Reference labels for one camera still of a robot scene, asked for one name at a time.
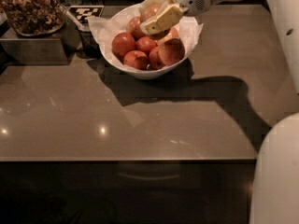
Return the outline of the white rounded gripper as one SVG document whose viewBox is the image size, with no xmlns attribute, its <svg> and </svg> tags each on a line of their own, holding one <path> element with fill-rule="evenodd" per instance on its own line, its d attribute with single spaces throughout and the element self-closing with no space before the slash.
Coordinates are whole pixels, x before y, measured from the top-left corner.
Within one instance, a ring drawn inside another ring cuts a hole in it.
<svg viewBox="0 0 299 224">
<path fill-rule="evenodd" d="M 179 23 L 183 15 L 195 17 L 208 11 L 212 0 L 144 0 L 139 7 L 139 12 L 143 13 L 153 5 L 160 6 L 157 13 L 140 24 L 142 32 L 146 35 L 155 35 L 169 30 Z"/>
</svg>

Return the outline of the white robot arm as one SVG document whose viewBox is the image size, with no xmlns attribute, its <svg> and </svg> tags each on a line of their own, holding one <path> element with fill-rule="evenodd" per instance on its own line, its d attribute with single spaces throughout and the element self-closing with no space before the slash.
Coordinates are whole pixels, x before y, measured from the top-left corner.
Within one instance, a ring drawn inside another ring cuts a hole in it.
<svg viewBox="0 0 299 224">
<path fill-rule="evenodd" d="M 222 2 L 242 0 L 144 0 L 140 12 L 153 5 L 156 14 L 141 30 L 162 35 L 182 17 L 195 17 Z M 299 89 L 299 0 L 265 0 L 284 57 L 289 86 Z M 299 114 L 278 121 L 257 154 L 251 188 L 249 224 L 299 224 Z"/>
</svg>

